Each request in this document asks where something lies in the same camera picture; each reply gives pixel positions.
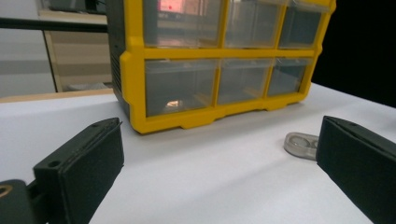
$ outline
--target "white tabletop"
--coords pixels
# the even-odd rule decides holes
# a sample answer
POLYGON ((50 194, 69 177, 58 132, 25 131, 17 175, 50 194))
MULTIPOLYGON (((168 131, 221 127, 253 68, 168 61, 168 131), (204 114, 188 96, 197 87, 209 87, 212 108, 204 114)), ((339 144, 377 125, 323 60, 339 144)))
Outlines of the white tabletop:
POLYGON ((33 166, 88 125, 119 117, 125 166, 91 223, 371 223, 314 161, 283 149, 319 134, 324 115, 396 142, 396 109, 313 84, 299 104, 189 130, 141 135, 114 95, 0 104, 0 180, 33 166))

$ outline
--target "plastic drawer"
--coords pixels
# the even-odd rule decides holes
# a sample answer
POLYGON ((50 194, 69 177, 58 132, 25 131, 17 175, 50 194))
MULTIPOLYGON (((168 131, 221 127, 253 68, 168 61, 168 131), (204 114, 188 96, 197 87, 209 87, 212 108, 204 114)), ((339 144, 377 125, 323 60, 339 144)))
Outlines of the plastic drawer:
POLYGON ((271 59, 223 60, 218 105, 261 98, 271 63, 271 59))
POLYGON ((284 1, 230 0, 226 48, 273 48, 284 1))
POLYGON ((216 60, 146 61, 147 117, 210 105, 216 60))
POLYGON ((220 9, 219 0, 144 0, 145 45, 214 48, 219 42, 220 9))
POLYGON ((322 14, 327 7, 293 1, 287 8, 279 40, 280 49, 310 49, 317 39, 322 14))
POLYGON ((276 59, 276 64, 271 75, 268 96, 276 96, 298 92, 305 68, 313 62, 312 59, 276 59))

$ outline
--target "white table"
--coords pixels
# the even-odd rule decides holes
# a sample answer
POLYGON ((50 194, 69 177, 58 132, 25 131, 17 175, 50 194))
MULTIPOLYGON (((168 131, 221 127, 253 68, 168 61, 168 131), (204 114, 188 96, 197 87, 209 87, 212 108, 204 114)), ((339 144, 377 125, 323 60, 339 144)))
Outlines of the white table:
POLYGON ((88 125, 121 125, 125 166, 91 223, 371 223, 314 161, 283 149, 319 134, 324 115, 396 142, 396 109, 313 84, 299 104, 189 130, 136 133, 113 94, 0 104, 0 180, 33 166, 88 125))

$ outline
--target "yellow storage organizer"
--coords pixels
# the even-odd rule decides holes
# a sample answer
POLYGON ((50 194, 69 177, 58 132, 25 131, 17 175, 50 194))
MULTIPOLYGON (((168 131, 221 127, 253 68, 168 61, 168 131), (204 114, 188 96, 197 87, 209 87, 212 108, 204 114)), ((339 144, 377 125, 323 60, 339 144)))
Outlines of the yellow storage organizer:
POLYGON ((302 101, 335 0, 113 0, 113 87, 140 133, 302 101))

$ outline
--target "black background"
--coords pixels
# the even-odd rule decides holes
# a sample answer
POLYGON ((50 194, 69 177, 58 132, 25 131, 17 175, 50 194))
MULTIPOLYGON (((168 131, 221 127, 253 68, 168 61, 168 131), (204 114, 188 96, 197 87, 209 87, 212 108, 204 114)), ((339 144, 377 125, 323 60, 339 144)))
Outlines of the black background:
POLYGON ((312 81, 396 107, 396 3, 336 3, 312 81))

